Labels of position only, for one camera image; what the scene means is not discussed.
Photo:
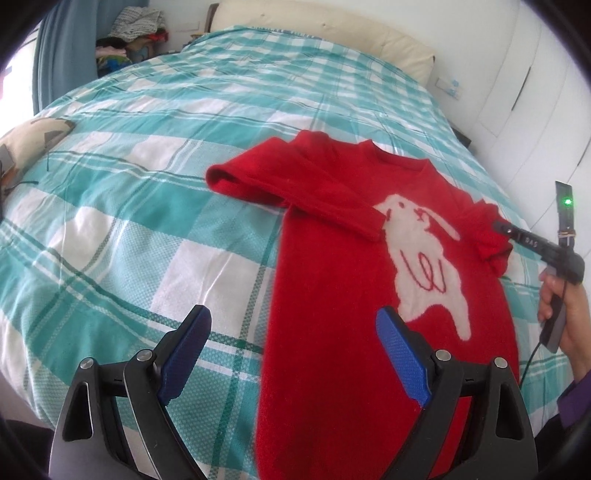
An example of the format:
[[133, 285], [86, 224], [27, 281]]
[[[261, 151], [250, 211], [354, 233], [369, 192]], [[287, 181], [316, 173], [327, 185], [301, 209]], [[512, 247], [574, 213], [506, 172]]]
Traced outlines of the right hand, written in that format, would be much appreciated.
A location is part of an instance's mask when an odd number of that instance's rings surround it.
[[544, 269], [541, 281], [538, 320], [545, 322], [553, 314], [551, 299], [559, 295], [566, 309], [566, 324], [560, 348], [567, 356], [575, 382], [580, 382], [590, 372], [590, 310], [583, 284], [571, 284]]

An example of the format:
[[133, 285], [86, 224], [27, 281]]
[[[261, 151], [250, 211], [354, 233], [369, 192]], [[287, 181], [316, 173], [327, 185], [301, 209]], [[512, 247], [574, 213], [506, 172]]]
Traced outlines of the purple sleeve forearm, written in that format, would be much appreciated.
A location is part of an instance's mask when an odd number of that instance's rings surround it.
[[574, 380], [557, 401], [563, 428], [572, 427], [582, 419], [591, 404], [591, 372], [580, 380]]

